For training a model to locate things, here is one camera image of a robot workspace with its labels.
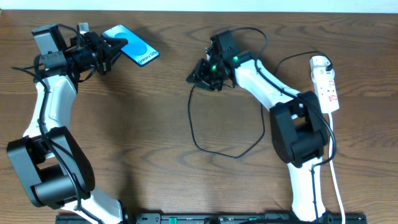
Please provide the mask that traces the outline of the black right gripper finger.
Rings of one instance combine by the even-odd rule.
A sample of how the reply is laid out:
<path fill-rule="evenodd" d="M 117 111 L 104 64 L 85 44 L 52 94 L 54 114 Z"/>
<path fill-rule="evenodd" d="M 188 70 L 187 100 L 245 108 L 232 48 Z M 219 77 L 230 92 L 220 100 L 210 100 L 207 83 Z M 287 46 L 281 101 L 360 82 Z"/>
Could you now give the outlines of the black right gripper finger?
<path fill-rule="evenodd" d="M 195 65 L 195 68 L 186 78 L 188 83 L 209 83 L 210 63 L 204 58 L 201 58 Z"/>
<path fill-rule="evenodd" d="M 200 80 L 200 81 L 194 80 L 193 84 L 194 84 L 195 87 L 201 88 L 201 89 L 206 90 L 206 91 L 214 91 L 215 90 L 211 83 L 207 83 L 207 82 L 205 82 L 203 80 Z"/>

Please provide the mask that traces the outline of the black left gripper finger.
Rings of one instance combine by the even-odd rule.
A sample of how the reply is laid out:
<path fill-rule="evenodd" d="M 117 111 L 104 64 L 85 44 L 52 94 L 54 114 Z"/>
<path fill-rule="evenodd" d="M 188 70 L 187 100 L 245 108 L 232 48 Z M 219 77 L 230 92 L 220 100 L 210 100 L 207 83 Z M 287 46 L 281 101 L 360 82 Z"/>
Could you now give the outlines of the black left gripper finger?
<path fill-rule="evenodd" d="M 128 44 L 127 39 L 109 38 L 105 37 L 104 41 L 109 47 L 110 51 L 120 51 L 125 45 Z"/>
<path fill-rule="evenodd" d="M 117 59 L 121 56 L 122 52 L 120 50 L 115 51 L 115 50 L 110 50 L 107 53 L 107 66 L 112 67 L 112 65 L 117 61 Z"/>

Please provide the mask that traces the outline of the blue Galaxy smartphone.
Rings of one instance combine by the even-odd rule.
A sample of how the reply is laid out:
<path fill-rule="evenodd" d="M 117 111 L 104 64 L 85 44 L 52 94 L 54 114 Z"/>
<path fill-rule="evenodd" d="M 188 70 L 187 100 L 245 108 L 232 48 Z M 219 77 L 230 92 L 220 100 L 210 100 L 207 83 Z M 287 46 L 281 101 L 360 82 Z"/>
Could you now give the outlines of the blue Galaxy smartphone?
<path fill-rule="evenodd" d="M 118 24 L 104 31 L 102 36 L 115 39 L 127 39 L 127 44 L 121 51 L 140 67 L 146 66 L 160 56 L 158 50 L 122 24 Z"/>

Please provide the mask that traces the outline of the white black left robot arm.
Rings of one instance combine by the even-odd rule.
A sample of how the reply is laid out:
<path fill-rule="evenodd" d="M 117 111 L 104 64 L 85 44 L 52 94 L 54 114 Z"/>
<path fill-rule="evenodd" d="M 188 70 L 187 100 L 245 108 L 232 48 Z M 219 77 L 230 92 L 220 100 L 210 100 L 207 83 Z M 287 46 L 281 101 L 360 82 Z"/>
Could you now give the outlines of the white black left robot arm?
<path fill-rule="evenodd" d="M 127 40 L 75 28 L 66 42 L 62 28 L 32 31 L 39 54 L 23 72 L 33 78 L 37 101 L 29 127 L 7 145 L 7 156 L 34 206 L 73 212 L 89 223 L 135 223 L 119 200 L 96 187 L 93 168 L 70 132 L 80 75 L 108 73 Z"/>

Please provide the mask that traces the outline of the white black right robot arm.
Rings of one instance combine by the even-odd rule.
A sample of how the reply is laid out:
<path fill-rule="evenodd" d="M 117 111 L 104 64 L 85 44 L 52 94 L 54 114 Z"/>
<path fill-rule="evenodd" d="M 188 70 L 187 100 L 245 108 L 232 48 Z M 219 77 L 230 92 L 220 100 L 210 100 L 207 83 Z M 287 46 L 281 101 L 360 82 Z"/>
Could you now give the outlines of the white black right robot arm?
<path fill-rule="evenodd" d="M 281 82 L 258 55 L 239 49 L 231 30 L 213 35 L 210 42 L 206 58 L 199 60 L 187 82 L 220 91 L 230 80 L 267 109 L 273 147 L 289 170 L 293 214 L 301 222 L 320 221 L 326 212 L 320 195 L 320 166 L 332 133 L 316 94 L 301 93 Z"/>

